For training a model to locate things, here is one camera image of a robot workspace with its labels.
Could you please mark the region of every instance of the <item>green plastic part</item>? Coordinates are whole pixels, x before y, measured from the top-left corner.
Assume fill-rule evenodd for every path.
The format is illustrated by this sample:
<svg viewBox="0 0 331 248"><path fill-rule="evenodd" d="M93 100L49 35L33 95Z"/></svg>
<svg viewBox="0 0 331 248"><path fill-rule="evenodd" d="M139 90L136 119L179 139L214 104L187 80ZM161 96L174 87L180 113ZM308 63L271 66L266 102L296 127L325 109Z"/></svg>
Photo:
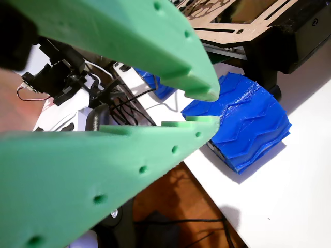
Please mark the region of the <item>green plastic part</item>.
<svg viewBox="0 0 331 248"><path fill-rule="evenodd" d="M0 247L65 247L218 129L219 117L201 116L161 127L3 134Z"/></svg>
<svg viewBox="0 0 331 248"><path fill-rule="evenodd" d="M220 86L190 25L169 0L8 0L42 36L161 77L186 97L216 101Z"/></svg>

